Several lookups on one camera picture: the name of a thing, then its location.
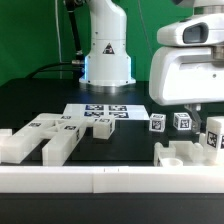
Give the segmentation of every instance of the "black cable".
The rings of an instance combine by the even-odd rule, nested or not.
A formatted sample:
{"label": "black cable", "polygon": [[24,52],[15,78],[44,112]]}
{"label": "black cable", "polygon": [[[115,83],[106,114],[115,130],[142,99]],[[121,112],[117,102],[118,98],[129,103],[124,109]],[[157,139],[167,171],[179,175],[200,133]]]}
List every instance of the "black cable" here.
{"label": "black cable", "polygon": [[73,39],[75,43],[75,49],[76,49],[76,52],[80,52],[82,51],[82,48],[81,48],[80,39],[78,35],[78,28],[77,28],[75,14],[74,12],[68,12],[68,15],[69,15],[69,20],[72,27],[72,34],[73,34]]}
{"label": "black cable", "polygon": [[58,63],[45,65],[45,66],[40,67],[37,70],[31,72],[29,75],[26,76],[26,79],[32,79],[38,72],[43,71],[46,68],[52,68],[52,67],[61,66],[61,65],[72,65],[72,62],[58,62]]}

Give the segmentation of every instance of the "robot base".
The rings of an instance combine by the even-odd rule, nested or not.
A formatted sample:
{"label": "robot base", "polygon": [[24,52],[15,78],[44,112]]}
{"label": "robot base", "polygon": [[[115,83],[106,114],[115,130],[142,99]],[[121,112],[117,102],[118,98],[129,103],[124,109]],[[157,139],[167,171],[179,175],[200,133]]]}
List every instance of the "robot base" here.
{"label": "robot base", "polygon": [[132,91],[135,89],[135,80],[133,79],[133,82],[129,82],[125,85],[119,85],[119,86],[102,86],[102,85],[92,85],[88,83],[84,79],[80,79],[79,86],[81,89],[98,92],[98,93],[110,93],[110,94],[116,94],[121,93],[125,91]]}

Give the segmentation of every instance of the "white plastic part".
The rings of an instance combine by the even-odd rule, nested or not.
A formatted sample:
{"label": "white plastic part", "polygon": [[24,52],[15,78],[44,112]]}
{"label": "white plastic part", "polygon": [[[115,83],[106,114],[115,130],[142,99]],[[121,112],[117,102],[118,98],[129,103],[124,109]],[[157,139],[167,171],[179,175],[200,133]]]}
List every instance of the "white plastic part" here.
{"label": "white plastic part", "polygon": [[180,159],[184,166],[224,165],[224,117],[209,117],[206,134],[200,134],[199,143],[170,141],[169,147],[156,143],[154,165],[161,166],[163,159]]}
{"label": "white plastic part", "polygon": [[166,127],[165,114],[151,114],[149,118],[149,131],[164,132]]}
{"label": "white plastic part", "polygon": [[21,161],[42,141],[41,132],[53,125],[53,121],[33,120],[16,134],[9,137],[1,146],[1,160],[7,163]]}
{"label": "white plastic part", "polygon": [[62,166],[86,131],[86,120],[66,122],[44,146],[43,165]]}
{"label": "white plastic part", "polygon": [[149,94],[160,105],[224,101],[223,71],[210,47],[162,47],[153,57]]}
{"label": "white plastic part", "polygon": [[174,113],[173,126],[179,131],[191,130],[191,117],[188,113]]}
{"label": "white plastic part", "polygon": [[224,193],[223,167],[0,167],[1,193]]}
{"label": "white plastic part", "polygon": [[91,118],[40,114],[14,135],[10,130],[0,130],[1,161],[19,164],[43,139],[50,139],[42,149],[43,165],[61,166],[83,137],[87,125],[93,125]]}
{"label": "white plastic part", "polygon": [[115,130],[113,115],[101,116],[93,125],[93,138],[109,139]]}
{"label": "white plastic part", "polygon": [[180,167],[183,166],[183,161],[176,158],[161,159],[160,165],[163,167]]}
{"label": "white plastic part", "polygon": [[119,87],[135,83],[126,53],[126,14],[111,0],[87,0],[91,15],[91,51],[83,84]]}

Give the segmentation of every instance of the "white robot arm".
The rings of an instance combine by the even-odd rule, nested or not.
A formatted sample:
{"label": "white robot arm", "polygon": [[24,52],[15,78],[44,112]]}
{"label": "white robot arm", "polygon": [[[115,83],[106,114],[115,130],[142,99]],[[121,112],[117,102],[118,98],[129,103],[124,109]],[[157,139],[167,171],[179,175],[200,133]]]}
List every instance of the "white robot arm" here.
{"label": "white robot arm", "polygon": [[119,92],[135,84],[131,58],[126,53],[127,17],[111,0],[76,0],[87,3],[91,16],[91,51],[85,57],[80,86],[98,92]]}

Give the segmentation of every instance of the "robot logo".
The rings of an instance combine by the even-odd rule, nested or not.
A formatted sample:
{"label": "robot logo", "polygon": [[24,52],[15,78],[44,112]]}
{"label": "robot logo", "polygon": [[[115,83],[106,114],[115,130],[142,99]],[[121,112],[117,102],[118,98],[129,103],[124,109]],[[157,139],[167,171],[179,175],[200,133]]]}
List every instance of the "robot logo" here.
{"label": "robot logo", "polygon": [[110,43],[104,49],[103,54],[115,54]]}

